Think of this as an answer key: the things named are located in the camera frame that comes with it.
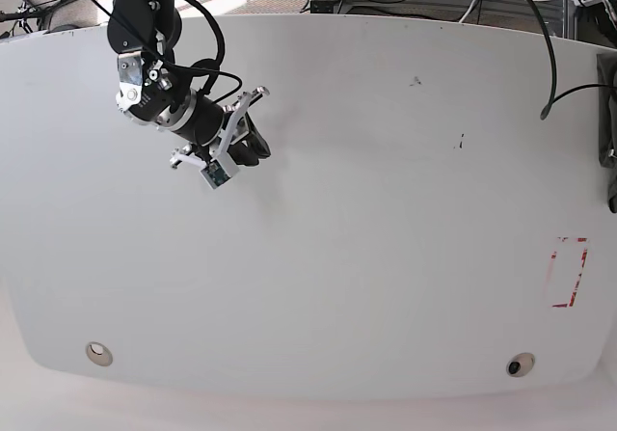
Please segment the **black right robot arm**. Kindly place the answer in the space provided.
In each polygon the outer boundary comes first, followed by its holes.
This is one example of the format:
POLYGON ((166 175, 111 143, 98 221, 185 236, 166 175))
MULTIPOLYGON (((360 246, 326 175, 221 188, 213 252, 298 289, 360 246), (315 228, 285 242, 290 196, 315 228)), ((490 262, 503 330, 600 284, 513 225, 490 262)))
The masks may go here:
POLYGON ((241 167, 254 167, 271 155, 249 109, 267 96, 259 87, 239 93, 223 105, 210 99, 216 81, 224 76, 226 43, 212 15, 195 0, 215 39, 215 55, 191 66, 178 64, 174 48, 182 33, 176 0, 114 0, 107 39, 117 53, 119 110, 140 125, 152 125, 184 140, 170 165, 191 163, 216 180, 231 178, 241 167))

